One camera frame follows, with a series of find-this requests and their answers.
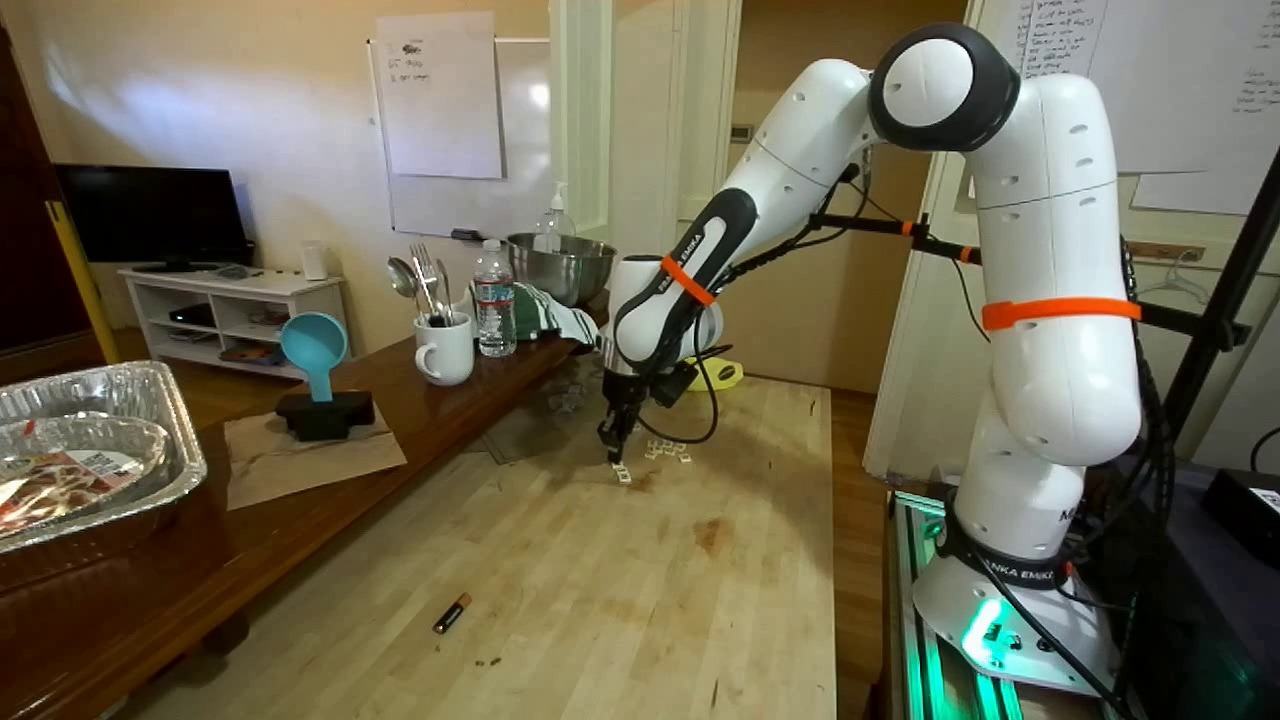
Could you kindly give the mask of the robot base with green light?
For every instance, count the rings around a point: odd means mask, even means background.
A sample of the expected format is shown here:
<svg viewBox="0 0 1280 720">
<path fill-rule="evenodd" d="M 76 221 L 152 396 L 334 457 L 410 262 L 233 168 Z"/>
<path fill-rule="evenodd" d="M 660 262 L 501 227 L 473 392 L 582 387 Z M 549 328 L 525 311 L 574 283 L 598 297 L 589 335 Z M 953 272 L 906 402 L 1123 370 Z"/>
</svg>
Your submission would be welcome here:
<svg viewBox="0 0 1280 720">
<path fill-rule="evenodd" d="M 1129 720 L 1106 603 L 1068 578 L 1021 587 L 944 556 L 950 508 L 890 516 L 890 707 L 901 720 Z"/>
</svg>

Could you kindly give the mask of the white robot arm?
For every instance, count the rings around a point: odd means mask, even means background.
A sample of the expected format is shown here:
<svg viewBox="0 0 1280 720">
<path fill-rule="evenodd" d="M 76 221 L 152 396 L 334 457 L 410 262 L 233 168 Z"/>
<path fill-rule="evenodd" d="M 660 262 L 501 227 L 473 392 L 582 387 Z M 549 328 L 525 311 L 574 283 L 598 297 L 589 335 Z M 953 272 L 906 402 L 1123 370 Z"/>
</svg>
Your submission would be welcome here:
<svg viewBox="0 0 1280 720">
<path fill-rule="evenodd" d="M 1146 408 L 1118 152 L 1094 80 L 1026 76 L 966 26 L 912 34 L 873 67 L 807 63 L 677 247 L 612 269 L 600 439 L 620 453 L 645 406 L 694 386 L 694 357 L 722 340 L 722 288 L 800 235 L 870 146 L 969 161 L 993 340 L 969 463 L 912 610 L 981 673 L 1096 696 L 1118 653 L 1065 540 L 1086 471 L 1133 447 Z"/>
</svg>

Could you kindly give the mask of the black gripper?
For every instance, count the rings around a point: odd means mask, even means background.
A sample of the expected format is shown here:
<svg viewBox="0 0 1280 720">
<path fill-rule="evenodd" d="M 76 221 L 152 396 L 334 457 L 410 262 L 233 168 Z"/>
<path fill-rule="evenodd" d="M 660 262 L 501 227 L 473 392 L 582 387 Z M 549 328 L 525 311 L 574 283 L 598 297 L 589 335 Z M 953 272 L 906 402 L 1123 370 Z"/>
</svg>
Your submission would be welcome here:
<svg viewBox="0 0 1280 720">
<path fill-rule="evenodd" d="M 660 374 L 660 376 L 620 376 L 620 374 L 606 376 L 607 411 L 598 424 L 598 436 L 606 439 L 607 468 L 620 484 L 631 484 L 624 444 L 642 419 L 642 408 L 650 402 L 673 408 L 684 396 L 684 387 L 694 386 L 694 376 L 698 376 L 694 365 L 677 365 L 673 374 Z"/>
</svg>

